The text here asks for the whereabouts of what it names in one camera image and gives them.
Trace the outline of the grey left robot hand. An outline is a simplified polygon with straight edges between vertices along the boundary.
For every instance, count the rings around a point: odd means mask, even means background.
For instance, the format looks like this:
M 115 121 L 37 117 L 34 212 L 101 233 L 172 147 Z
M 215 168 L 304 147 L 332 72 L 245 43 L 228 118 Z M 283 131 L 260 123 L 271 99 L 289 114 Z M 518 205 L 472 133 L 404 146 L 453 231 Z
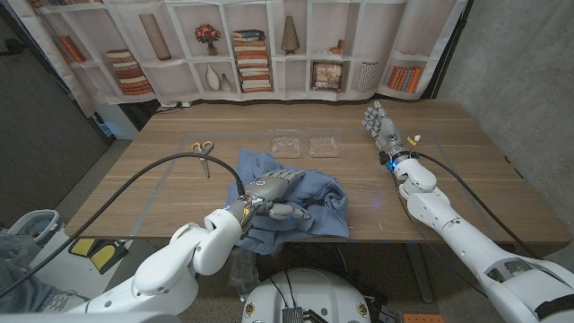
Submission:
M 309 211 L 282 202 L 288 189 L 305 176 L 304 170 L 273 170 L 249 182 L 245 192 L 232 199 L 224 210 L 232 213 L 242 226 L 256 215 L 266 214 L 275 220 L 311 218 Z

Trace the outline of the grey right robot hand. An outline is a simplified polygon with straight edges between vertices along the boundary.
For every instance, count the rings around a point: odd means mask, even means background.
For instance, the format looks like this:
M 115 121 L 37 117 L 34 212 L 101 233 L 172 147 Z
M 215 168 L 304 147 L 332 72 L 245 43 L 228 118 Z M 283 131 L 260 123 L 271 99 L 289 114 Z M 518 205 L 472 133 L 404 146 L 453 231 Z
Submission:
M 397 155 L 406 153 L 395 123 L 378 100 L 364 112 L 361 124 L 369 131 L 377 148 L 388 157 L 396 159 Z

